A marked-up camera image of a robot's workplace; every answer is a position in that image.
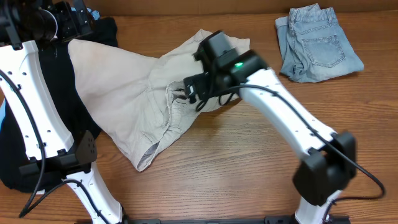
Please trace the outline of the beige cotton shorts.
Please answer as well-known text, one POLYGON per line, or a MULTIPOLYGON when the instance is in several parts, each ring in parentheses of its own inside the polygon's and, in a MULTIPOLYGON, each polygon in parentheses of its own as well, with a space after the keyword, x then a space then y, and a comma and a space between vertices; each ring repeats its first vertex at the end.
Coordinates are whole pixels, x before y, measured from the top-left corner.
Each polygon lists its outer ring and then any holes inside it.
POLYGON ((139 172, 199 116, 185 97, 183 79, 202 73, 193 53, 210 34, 200 29, 160 58, 88 40, 68 44, 78 96, 139 172))

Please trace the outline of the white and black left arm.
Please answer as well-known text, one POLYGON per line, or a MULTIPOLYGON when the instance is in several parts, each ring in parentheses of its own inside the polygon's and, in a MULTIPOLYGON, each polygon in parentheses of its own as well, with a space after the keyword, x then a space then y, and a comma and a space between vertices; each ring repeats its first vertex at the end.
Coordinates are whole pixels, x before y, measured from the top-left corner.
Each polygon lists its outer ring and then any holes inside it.
POLYGON ((39 47, 90 34, 93 16, 83 1, 1 2, 1 89, 16 119, 28 163, 24 176, 37 183, 21 216, 42 201, 44 177, 55 173, 69 186, 93 223, 124 223, 122 205, 111 195, 96 165, 97 150, 89 131, 74 137, 62 121, 47 88, 39 47))

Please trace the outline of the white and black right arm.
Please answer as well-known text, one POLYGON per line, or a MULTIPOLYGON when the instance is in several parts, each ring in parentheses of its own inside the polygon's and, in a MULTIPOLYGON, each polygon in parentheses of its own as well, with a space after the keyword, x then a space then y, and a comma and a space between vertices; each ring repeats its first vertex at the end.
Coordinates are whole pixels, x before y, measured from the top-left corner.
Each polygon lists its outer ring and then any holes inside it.
POLYGON ((184 79, 191 103, 204 107, 212 97, 237 94, 257 108, 284 137, 300 159, 293 183, 301 196, 292 216, 267 217, 265 223, 349 223, 329 214, 333 201, 356 175, 356 140, 336 133, 312 116, 281 84, 253 50, 206 50, 193 57, 203 73, 184 79))

